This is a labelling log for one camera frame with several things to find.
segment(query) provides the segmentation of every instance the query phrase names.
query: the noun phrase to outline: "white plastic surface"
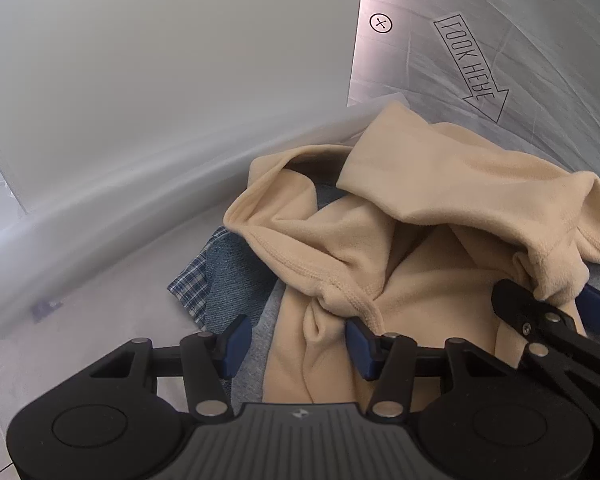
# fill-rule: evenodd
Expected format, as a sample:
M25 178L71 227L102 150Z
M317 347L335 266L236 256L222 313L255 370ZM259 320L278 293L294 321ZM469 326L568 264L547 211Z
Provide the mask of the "white plastic surface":
M151 338L154 346L172 346L197 331L166 286L218 227L229 203L210 208L55 298L52 303L61 306L48 317L36 322L23 316L8 337L0 338L0 469L10 462L4 432L22 406L136 336ZM186 411L175 379L160 380L159 394Z
M210 132L347 102L359 0L0 0L0 169L26 211Z
M0 480L20 480L13 464L0 472Z
M9 333L7 325L38 301L236 196L255 157L346 139L392 98L250 124L226 132L236 139L227 144L206 136L104 175L53 208L28 214L0 233L0 334Z

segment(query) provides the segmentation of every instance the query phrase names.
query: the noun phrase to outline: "blue checkered fabric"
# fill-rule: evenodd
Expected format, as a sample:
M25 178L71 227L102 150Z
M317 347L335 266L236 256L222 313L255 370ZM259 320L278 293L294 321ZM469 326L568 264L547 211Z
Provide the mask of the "blue checkered fabric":
M213 243L227 236L229 232L223 226L216 229L200 254L167 287L169 292L178 298L200 330L206 329L206 297L210 290L206 280L206 253Z

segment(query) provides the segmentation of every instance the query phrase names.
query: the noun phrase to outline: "circled x symbol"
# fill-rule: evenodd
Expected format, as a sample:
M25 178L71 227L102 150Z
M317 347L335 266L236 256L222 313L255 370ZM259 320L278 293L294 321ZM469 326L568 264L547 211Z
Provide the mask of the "circled x symbol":
M388 33L394 26L391 18L382 12L376 12L373 16L371 16L369 19L369 25L371 25L371 28L374 31L379 32L380 34Z

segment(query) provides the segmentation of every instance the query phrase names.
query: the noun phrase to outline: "blue gripper pad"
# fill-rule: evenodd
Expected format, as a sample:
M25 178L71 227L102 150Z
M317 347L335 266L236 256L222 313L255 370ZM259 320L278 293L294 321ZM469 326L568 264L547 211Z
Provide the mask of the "blue gripper pad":
M380 340L359 317L350 317L345 323L345 342L349 357L365 381L375 381L384 367L385 356Z
M231 333L226 342L226 354L221 361L222 373L219 374L227 379L235 377L238 373L238 368L251 346L251 323L247 316L240 317L242 320L235 328L229 326L227 329Z
M576 298L576 307L584 327L600 335L600 291L585 285Z

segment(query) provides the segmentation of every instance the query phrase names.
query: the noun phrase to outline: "gray fabric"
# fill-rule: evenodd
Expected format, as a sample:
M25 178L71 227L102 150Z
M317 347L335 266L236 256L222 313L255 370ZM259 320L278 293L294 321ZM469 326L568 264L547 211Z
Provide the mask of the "gray fabric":
M234 413L240 411L240 407L244 402L262 402L264 370L267 365L269 348L285 287L284 282L280 280L276 282L264 306L260 320L253 328L251 347L238 373L232 380L231 405L234 408Z

